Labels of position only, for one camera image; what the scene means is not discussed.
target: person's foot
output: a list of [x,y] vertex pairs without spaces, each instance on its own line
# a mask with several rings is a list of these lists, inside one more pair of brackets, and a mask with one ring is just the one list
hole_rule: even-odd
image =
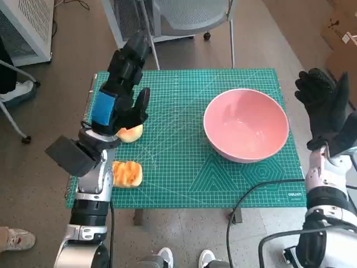
[[199,268],[207,266],[211,261],[214,261],[216,257],[210,250],[203,250],[199,258]]
[[0,100],[4,104],[14,104],[25,101],[32,97],[34,84],[32,81],[28,80],[24,83],[16,82],[16,87],[13,91],[6,94],[0,94]]
[[173,255],[172,251],[168,247],[160,249],[158,255],[160,255],[168,263],[168,268],[173,268]]
[[29,250],[35,244],[35,236],[23,229],[9,229],[5,250]]

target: table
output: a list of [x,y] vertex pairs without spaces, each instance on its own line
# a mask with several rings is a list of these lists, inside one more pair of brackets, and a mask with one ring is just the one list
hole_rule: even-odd
[[[107,72],[95,75],[85,120]],[[223,91],[252,88],[274,98],[283,108],[273,69],[162,70],[144,71],[135,97],[150,87],[149,119],[144,134],[135,143],[120,144],[116,160],[133,160],[143,167],[138,188],[114,188],[115,208],[232,208],[251,186],[261,181],[301,179],[303,174],[290,132],[276,155],[253,164],[224,159],[208,143],[203,114],[209,102]],[[74,200],[76,178],[72,178],[67,206]],[[305,207],[302,183],[269,185],[254,191],[242,204],[255,207]]]

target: gray chair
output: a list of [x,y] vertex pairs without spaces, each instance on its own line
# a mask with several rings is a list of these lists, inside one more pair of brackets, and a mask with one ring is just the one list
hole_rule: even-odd
[[231,63],[234,68],[233,15],[237,0],[138,0],[141,7],[145,29],[150,41],[157,69],[160,70],[154,35],[187,36],[207,32],[224,22],[229,22]]
[[[6,63],[5,61],[0,60],[0,65],[3,65],[13,71],[16,71],[26,77],[28,77],[31,81],[33,81],[34,83],[34,87],[39,87],[40,86],[40,82],[38,82],[32,75],[30,75],[29,73],[14,67],[8,63]],[[26,134],[24,134],[20,128],[18,127],[18,125],[16,124],[16,122],[14,121],[14,119],[12,118],[12,116],[10,115],[9,111],[7,110],[5,104],[1,101],[0,99],[0,109],[3,111],[3,113],[5,114],[5,116],[7,117],[7,119],[9,120],[10,124],[12,125],[12,127],[14,128],[14,130],[22,137],[21,142],[24,144],[29,144],[31,142],[31,136],[28,136]]]

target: table leg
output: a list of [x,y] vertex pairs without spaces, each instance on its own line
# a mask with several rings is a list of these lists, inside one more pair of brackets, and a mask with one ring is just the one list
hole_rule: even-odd
[[144,209],[138,208],[135,209],[134,212],[134,226],[141,226],[143,225],[143,215],[144,215]]
[[237,224],[237,223],[242,223],[243,218],[242,218],[242,210],[240,208],[237,208],[235,210],[235,213],[231,212],[229,214],[229,217],[233,217],[232,224]]

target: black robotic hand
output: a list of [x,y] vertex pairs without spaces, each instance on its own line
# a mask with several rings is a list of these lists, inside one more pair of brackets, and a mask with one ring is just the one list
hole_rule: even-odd
[[357,113],[346,120],[349,100],[349,76],[344,73],[335,84],[323,71],[314,68],[301,71],[295,82],[296,98],[302,102],[310,118],[312,140],[309,150],[317,150],[328,143],[334,156],[354,147],[357,139]]

